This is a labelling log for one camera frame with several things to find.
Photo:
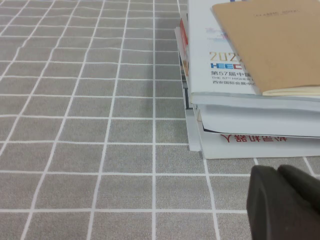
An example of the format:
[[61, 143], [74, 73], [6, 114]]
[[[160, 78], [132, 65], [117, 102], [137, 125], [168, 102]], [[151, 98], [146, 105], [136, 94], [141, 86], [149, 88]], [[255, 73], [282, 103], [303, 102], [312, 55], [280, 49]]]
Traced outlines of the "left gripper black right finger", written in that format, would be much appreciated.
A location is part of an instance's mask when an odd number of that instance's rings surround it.
[[292, 165], [280, 165], [277, 171], [317, 212], [320, 211], [320, 180]]

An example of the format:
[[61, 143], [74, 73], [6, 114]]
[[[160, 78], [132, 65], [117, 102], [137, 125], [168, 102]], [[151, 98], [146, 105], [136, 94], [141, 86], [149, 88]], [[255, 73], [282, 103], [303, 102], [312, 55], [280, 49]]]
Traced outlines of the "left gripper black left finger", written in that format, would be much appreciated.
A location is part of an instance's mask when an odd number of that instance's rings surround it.
[[252, 239], [318, 240], [320, 212], [277, 169], [264, 165], [251, 169], [246, 210]]

